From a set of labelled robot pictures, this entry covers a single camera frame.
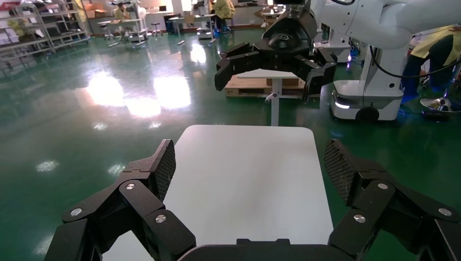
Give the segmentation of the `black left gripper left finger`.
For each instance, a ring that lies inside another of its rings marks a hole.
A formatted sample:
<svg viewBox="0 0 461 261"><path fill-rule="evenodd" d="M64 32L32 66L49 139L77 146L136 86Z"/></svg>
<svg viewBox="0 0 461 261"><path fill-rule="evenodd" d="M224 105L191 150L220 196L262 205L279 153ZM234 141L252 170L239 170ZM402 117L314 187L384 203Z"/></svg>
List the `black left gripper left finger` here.
<svg viewBox="0 0 461 261"><path fill-rule="evenodd" d="M196 238L164 205L175 170L174 142L164 139L154 155L130 162L112 185L74 205L62 221L86 222L90 258L132 232L154 260L178 260L196 247Z"/></svg>

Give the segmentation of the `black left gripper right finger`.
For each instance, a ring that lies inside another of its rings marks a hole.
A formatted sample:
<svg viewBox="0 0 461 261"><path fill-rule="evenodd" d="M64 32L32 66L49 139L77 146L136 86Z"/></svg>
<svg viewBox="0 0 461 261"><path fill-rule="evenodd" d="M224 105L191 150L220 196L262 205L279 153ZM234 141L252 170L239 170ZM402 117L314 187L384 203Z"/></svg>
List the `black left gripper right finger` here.
<svg viewBox="0 0 461 261"><path fill-rule="evenodd" d="M327 141L325 170L349 211L328 244L362 260L380 231L393 235L418 260L460 259L460 215L398 182L379 163Z"/></svg>

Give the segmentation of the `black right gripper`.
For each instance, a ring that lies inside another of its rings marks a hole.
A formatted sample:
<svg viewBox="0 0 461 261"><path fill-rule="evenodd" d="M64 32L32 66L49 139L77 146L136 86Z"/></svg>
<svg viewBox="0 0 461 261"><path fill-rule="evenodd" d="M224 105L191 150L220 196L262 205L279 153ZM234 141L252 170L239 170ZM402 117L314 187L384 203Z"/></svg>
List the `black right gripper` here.
<svg viewBox="0 0 461 261"><path fill-rule="evenodd" d="M304 81L302 101L320 94L321 88L334 80L337 58L323 47L312 55L317 22L310 8L287 9L264 32L257 49L249 42L222 53L216 64L215 89L222 91L236 74L259 69L291 71L295 57L295 75Z"/></svg>

